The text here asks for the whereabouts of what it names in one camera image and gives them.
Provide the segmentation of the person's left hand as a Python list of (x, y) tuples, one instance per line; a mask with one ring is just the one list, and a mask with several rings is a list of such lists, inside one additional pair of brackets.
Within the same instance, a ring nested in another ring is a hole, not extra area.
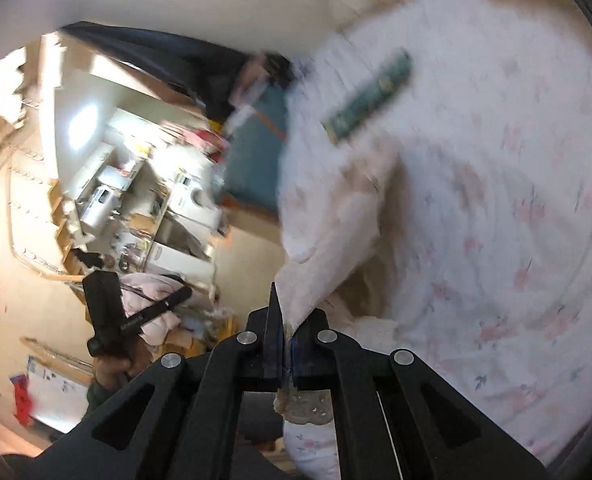
[(126, 356), (100, 356), (94, 362), (94, 378), (98, 385), (115, 392), (127, 385), (151, 365), (151, 352), (139, 338)]

